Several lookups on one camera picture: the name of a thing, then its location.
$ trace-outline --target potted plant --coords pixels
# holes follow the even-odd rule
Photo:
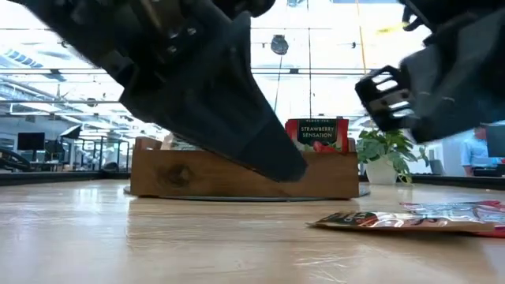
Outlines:
[[[423,159],[428,166],[425,148],[419,156],[412,154],[413,145],[401,130],[380,132],[362,131],[357,142],[357,158],[366,165],[368,181],[377,185],[392,185],[397,177],[405,183],[412,182],[407,162]]]

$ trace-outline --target red cardboard box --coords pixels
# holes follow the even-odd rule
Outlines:
[[[285,128],[300,151],[323,153],[347,153],[349,151],[348,119],[290,119]]]

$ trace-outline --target wooden table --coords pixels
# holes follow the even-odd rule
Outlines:
[[[400,200],[505,201],[501,192],[373,186],[352,201],[238,204],[138,200],[125,185],[0,188],[0,283],[505,283],[505,240],[304,225]]]

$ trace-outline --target blue shirt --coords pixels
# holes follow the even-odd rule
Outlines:
[[[497,167],[500,158],[489,158],[488,142],[475,136],[465,140],[461,149],[461,165],[471,167]]]

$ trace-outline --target wooden crate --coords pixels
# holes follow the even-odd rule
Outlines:
[[[351,140],[350,148],[355,149]],[[306,152],[299,182],[278,183],[206,151],[160,150],[161,141],[137,138],[130,193],[134,196],[325,197],[360,196],[355,151]]]

